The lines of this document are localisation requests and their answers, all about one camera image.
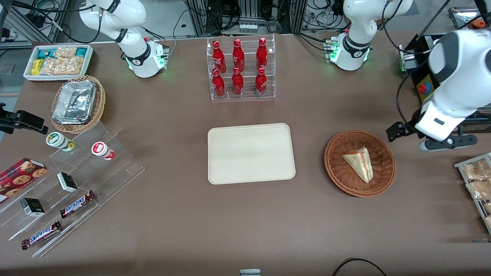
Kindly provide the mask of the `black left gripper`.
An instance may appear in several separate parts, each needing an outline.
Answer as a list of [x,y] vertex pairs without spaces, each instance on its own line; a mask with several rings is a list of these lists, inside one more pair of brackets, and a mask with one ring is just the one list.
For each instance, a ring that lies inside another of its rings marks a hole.
[[417,133],[417,129],[415,129],[409,122],[398,122],[395,123],[394,126],[390,126],[386,129],[387,139],[390,143],[396,140],[397,136],[406,137]]

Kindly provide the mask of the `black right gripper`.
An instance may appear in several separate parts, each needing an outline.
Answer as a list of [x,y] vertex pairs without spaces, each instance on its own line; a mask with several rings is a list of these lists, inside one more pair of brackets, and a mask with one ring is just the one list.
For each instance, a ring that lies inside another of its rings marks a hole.
[[0,103],[0,131],[14,133],[14,129],[27,129],[46,135],[49,128],[44,125],[44,119],[30,112],[18,110],[17,112],[6,111],[5,103]]

